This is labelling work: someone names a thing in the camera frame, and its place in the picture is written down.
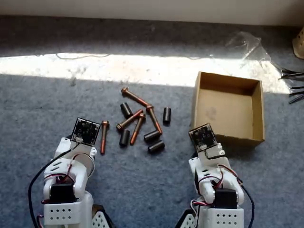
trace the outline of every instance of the white wall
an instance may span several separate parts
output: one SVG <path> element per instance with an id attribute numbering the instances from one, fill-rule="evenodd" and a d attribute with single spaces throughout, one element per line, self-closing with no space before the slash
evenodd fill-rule
<path id="1" fill-rule="evenodd" d="M 304 26 L 304 0 L 0 0 L 0 14 Z"/>

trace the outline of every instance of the black cable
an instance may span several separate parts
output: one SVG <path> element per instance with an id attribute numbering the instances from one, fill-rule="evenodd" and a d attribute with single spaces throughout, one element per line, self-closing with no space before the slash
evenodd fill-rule
<path id="1" fill-rule="evenodd" d="M 245 191 L 245 193 L 248 195 L 250 201 L 251 201 L 251 205 L 252 205 L 252 210 L 251 210 L 251 220 L 249 223 L 248 228 L 252 227 L 253 224 L 253 220 L 255 219 L 255 203 L 253 201 L 253 199 L 251 198 L 251 195 L 249 194 L 249 192 L 247 191 L 247 189 L 244 187 L 244 185 L 241 185 L 242 189 Z"/>
<path id="2" fill-rule="evenodd" d="M 61 153 L 60 155 L 58 155 L 57 157 L 55 157 L 53 160 L 51 160 L 50 162 L 48 162 L 45 166 L 43 166 L 41 168 L 41 170 L 39 170 L 39 172 L 34 176 L 34 178 L 32 179 L 32 181 L 30 182 L 29 186 L 28 186 L 28 207 L 29 207 L 29 213 L 30 216 L 32 218 L 32 222 L 34 224 L 35 228 L 39 228 L 37 222 L 36 222 L 36 218 L 35 218 L 35 214 L 34 214 L 34 210 L 33 210 L 33 203 L 32 203 L 32 187 L 34 182 L 37 180 L 37 178 L 39 177 L 39 175 L 50 165 L 52 164 L 54 161 L 58 160 L 59 158 L 65 156 L 67 153 L 71 152 L 72 150 L 74 150 L 77 146 L 79 145 L 79 143 L 76 144 L 76 146 L 72 149 L 69 149 L 66 152 Z"/>

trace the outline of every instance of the cardboard box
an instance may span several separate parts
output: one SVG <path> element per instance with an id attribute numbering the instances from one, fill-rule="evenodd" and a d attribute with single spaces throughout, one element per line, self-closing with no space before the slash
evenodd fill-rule
<path id="1" fill-rule="evenodd" d="M 220 143 L 257 146 L 265 140 L 262 82 L 199 72 L 191 127 L 210 123 Z"/>

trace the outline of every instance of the copper bolt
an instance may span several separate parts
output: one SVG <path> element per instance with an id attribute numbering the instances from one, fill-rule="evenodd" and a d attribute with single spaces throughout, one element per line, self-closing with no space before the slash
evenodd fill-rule
<path id="1" fill-rule="evenodd" d="M 140 109 L 140 110 L 138 110 L 136 113 L 134 113 L 130 118 L 128 118 L 128 119 L 126 119 L 125 121 L 123 121 L 122 123 L 118 123 L 117 125 L 116 125 L 116 128 L 117 128 L 117 130 L 122 130 L 125 126 L 127 126 L 128 124 L 130 124 L 133 120 L 135 120 L 137 117 L 138 117 L 138 115 L 140 114 L 140 113 L 143 113 L 143 110 L 142 109 Z"/>
<path id="2" fill-rule="evenodd" d="M 149 106 L 149 103 L 147 103 L 140 97 L 136 96 L 134 93 L 131 93 L 127 87 L 122 88 L 122 95 L 127 96 L 128 98 L 131 98 L 132 100 L 140 103 L 141 105 L 143 105 L 145 107 Z"/>
<path id="3" fill-rule="evenodd" d="M 134 132 L 132 134 L 131 140 L 130 140 L 130 145 L 134 145 L 135 140 L 137 138 L 137 135 L 141 129 L 141 126 L 143 124 L 143 122 L 146 120 L 146 115 L 144 113 L 140 113 L 138 116 L 138 121 L 137 124 L 135 126 Z"/>
<path id="4" fill-rule="evenodd" d="M 107 120 L 103 120 L 101 122 L 101 126 L 102 126 L 102 129 L 101 129 L 102 134 L 101 134 L 100 153 L 102 155 L 104 155 L 105 154 L 105 137 L 106 137 L 106 132 L 110 127 L 110 123 Z"/>
<path id="5" fill-rule="evenodd" d="M 158 123 L 157 119 L 156 119 L 156 116 L 154 114 L 154 111 L 153 111 L 153 106 L 152 105 L 148 105 L 147 108 L 146 108 L 146 111 L 147 113 L 149 113 L 151 119 L 152 119 L 152 122 L 156 128 L 157 131 L 159 131 L 159 133 L 162 134 L 162 129 L 161 129 L 161 126 L 160 124 Z"/>

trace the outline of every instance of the circuit board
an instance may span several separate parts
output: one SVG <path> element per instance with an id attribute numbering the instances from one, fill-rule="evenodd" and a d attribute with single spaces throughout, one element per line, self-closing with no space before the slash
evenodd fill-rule
<path id="1" fill-rule="evenodd" d="M 190 130 L 189 136 L 193 142 L 196 153 L 205 151 L 218 144 L 209 123 Z"/>
<path id="2" fill-rule="evenodd" d="M 100 124 L 82 118 L 77 118 L 71 140 L 85 145 L 94 146 L 99 129 Z"/>

